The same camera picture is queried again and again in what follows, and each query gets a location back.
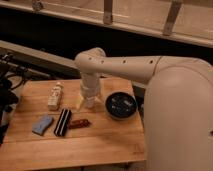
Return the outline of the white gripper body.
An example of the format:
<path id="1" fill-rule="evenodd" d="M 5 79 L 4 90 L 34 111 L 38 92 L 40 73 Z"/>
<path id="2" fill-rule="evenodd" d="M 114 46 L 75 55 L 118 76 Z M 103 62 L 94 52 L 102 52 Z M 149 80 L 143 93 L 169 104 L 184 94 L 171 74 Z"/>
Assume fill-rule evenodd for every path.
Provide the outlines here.
<path id="1" fill-rule="evenodd" d="M 80 90 L 81 95 L 84 98 L 92 98 L 98 96 L 101 92 L 99 75 L 82 73 Z"/>

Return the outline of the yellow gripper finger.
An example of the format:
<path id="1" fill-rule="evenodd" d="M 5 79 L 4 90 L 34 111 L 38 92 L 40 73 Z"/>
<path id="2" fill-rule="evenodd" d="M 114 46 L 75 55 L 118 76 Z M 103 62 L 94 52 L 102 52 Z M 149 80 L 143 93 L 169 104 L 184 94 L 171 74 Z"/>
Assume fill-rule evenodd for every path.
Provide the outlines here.
<path id="1" fill-rule="evenodd" d="M 79 111 L 84 104 L 84 97 L 79 94 L 76 101 L 76 110 Z"/>
<path id="2" fill-rule="evenodd" d="M 96 99 L 97 99 L 97 102 L 98 102 L 98 103 L 101 103 L 101 104 L 102 104 L 102 97 L 97 96 Z"/>

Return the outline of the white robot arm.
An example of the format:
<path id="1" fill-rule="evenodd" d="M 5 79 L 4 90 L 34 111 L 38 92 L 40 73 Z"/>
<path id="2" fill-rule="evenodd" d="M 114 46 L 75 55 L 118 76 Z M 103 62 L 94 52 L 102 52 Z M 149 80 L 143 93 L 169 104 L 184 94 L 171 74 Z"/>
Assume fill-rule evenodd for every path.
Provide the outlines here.
<path id="1" fill-rule="evenodd" d="M 100 48 L 79 53 L 83 95 L 97 75 L 142 83 L 147 171 L 213 171 L 213 65 L 192 57 L 107 57 Z"/>

